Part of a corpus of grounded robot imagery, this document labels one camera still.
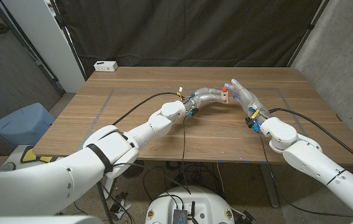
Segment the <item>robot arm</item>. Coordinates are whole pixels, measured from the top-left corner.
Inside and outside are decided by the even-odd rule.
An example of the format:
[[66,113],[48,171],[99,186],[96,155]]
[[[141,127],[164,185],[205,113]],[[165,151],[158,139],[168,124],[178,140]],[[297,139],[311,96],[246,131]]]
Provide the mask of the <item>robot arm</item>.
[[149,120],[123,132],[105,126],[93,133],[84,148],[48,164],[0,172],[0,216],[54,215],[80,198],[107,174],[121,175],[153,138],[166,135],[177,118],[210,101],[225,101],[203,88],[185,102],[165,103]]
[[348,207],[353,210],[353,174],[345,170],[322,153],[320,145],[305,136],[298,134],[294,127],[272,117],[258,98],[245,89],[238,81],[232,80],[226,85],[234,90],[234,99],[249,115],[247,122],[259,126],[259,130],[271,137],[269,146],[295,169],[320,181]]

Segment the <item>black strap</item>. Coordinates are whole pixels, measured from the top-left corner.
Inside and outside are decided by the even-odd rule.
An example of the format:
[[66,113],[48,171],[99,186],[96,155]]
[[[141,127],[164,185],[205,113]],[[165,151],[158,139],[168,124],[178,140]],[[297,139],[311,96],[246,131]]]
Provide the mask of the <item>black strap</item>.
[[90,148],[102,161],[104,165],[104,172],[103,175],[112,172],[113,171],[113,165],[110,163],[109,159],[103,154],[102,150],[96,146],[95,144],[89,144],[87,145],[88,148]]
[[343,173],[344,171],[345,171],[345,169],[344,169],[343,171],[340,171],[335,177],[333,177],[333,178],[326,184],[326,186],[327,186],[328,184],[330,184],[331,181],[333,181],[337,176],[339,176],[339,174]]

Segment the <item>black curtain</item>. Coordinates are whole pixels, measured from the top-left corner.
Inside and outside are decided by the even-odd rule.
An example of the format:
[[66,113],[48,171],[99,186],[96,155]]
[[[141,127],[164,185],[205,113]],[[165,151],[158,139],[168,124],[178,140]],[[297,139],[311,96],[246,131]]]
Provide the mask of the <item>black curtain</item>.
[[87,75],[119,66],[285,67],[321,0],[57,0]]

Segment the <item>table top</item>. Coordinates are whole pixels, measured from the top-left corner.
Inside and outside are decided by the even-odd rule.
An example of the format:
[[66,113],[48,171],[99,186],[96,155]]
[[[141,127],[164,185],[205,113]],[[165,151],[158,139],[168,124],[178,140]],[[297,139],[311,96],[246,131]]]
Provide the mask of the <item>table top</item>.
[[[94,72],[34,147],[38,156],[68,156],[92,133],[112,124],[144,99],[183,87],[189,96],[202,87],[222,88],[235,78],[254,93],[267,109],[286,108],[326,128],[353,149],[353,134],[341,122],[306,78],[295,68],[119,67],[115,72]],[[175,95],[157,96],[138,107],[116,126],[122,131],[145,123]],[[289,113],[273,114],[317,141],[323,152],[339,164],[353,165],[353,155],[308,121]],[[213,103],[185,120],[186,161],[263,163],[264,151],[257,133],[245,124],[238,102]],[[138,159],[180,161],[183,153],[183,119],[175,121],[164,137],[155,138]],[[263,138],[269,162],[285,163]]]

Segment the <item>white box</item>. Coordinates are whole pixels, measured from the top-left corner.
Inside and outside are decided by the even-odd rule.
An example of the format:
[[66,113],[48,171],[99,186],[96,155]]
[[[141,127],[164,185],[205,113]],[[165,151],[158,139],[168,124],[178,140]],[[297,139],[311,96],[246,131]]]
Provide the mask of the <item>white box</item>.
[[117,69],[117,62],[112,61],[97,61],[94,64],[95,71],[99,72],[114,72]]

